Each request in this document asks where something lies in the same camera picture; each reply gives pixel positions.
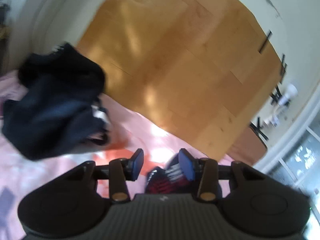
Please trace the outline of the black red white patterned garment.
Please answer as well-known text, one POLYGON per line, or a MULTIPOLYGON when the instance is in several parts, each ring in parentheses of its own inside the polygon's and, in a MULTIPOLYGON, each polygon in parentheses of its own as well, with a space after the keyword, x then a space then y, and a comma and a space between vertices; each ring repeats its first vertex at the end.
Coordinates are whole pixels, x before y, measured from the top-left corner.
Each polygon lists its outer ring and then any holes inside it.
POLYGON ((154 167, 146 176, 146 194, 178 194, 191 193, 196 195, 200 180, 188 180, 181 170, 179 154, 170 159, 165 168, 154 167))

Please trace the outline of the dark navy clothes pile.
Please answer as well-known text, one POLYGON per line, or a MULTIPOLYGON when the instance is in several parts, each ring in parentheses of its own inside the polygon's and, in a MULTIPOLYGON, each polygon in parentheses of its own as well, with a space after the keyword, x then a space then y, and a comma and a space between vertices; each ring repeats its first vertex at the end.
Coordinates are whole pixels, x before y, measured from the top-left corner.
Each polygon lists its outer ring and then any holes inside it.
POLYGON ((70 43, 47 55, 32 53, 18 70, 28 91, 3 104, 3 135, 29 160, 58 157, 81 143, 103 146, 110 123, 100 101, 102 68, 70 43))

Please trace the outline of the white framed glass window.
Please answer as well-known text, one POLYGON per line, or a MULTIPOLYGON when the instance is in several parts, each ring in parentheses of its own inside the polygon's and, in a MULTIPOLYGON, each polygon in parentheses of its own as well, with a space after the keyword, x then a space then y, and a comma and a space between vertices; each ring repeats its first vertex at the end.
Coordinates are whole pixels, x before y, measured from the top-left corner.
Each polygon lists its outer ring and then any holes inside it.
POLYGON ((319 219, 319 87, 284 137, 254 167, 306 194, 319 219))

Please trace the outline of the pink bed sheet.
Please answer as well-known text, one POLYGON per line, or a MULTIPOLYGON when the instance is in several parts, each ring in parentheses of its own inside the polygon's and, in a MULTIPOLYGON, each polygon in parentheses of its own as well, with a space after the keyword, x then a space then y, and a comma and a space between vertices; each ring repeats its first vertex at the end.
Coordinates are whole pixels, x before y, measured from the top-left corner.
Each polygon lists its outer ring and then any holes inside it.
POLYGON ((148 172, 156 166, 164 168, 179 149, 187 149, 196 158, 205 156, 109 96, 100 98, 108 110, 112 131, 110 143, 96 150, 29 161, 1 137, 1 239, 25 236, 17 217, 18 204, 25 195, 84 161, 93 160, 97 165, 104 165, 119 157, 128 158, 138 148, 143 149, 144 165, 139 178, 127 183, 130 195, 134 196, 144 192, 148 172))

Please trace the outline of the wooden headboard panel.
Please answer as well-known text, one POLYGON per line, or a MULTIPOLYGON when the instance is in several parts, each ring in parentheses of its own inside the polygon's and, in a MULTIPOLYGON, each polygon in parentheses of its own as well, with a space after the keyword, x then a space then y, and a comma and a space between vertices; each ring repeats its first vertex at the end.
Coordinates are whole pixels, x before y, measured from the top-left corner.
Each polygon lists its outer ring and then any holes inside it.
POLYGON ((220 159, 280 80, 280 59, 239 0, 105 0, 78 43, 107 93, 220 159))

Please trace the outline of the black tape strips on wall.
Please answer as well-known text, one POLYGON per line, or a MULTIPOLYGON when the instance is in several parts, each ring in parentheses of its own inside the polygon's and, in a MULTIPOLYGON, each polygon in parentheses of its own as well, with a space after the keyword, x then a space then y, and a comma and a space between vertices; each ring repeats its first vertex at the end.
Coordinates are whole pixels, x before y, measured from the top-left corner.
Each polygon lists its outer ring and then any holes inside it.
POLYGON ((260 46, 260 48, 258 50, 259 54, 262 54, 262 52, 263 52, 264 48, 266 47, 267 43, 269 42, 269 39, 270 39, 271 36, 272 36, 272 31, 269 30, 267 35, 266 35, 266 37, 265 37, 265 39, 264 39, 264 41, 263 41, 263 43, 261 44, 261 46, 260 46))

